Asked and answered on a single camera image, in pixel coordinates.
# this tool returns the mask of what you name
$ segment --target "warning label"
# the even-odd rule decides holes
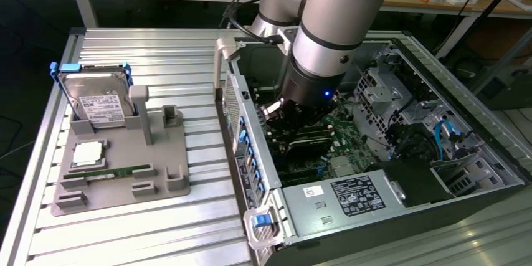
[[[333,182],[330,186],[346,216],[385,208],[369,176]]]
[[[80,101],[92,123],[124,121],[124,111],[117,95],[80,97]]]

